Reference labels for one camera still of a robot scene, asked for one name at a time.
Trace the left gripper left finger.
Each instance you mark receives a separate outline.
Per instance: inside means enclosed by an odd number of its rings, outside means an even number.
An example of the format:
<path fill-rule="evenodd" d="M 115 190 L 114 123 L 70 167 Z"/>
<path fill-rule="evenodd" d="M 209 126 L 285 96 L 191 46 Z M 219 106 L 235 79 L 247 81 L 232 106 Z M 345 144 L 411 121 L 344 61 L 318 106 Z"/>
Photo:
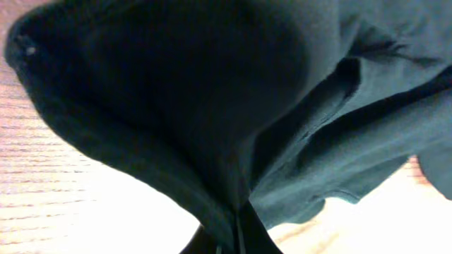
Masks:
<path fill-rule="evenodd" d="M 200 226 L 180 254 L 221 254 L 221 246 Z"/>

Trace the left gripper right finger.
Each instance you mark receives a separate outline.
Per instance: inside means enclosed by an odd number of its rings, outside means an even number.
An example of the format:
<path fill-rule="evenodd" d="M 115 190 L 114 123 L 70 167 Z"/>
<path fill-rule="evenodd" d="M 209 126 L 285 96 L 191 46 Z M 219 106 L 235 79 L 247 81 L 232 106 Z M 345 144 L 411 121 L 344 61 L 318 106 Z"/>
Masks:
<path fill-rule="evenodd" d="M 249 201 L 236 213 L 234 223 L 236 254 L 283 254 L 268 235 Z"/>

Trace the black t-shirt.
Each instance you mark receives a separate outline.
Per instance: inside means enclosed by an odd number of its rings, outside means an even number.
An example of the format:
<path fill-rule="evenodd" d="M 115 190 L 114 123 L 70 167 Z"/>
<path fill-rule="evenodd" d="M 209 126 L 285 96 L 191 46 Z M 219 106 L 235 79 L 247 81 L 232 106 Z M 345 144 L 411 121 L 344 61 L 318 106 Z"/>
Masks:
<path fill-rule="evenodd" d="M 54 1 L 5 57 L 44 122 L 234 243 L 410 156 L 451 196 L 449 0 Z"/>

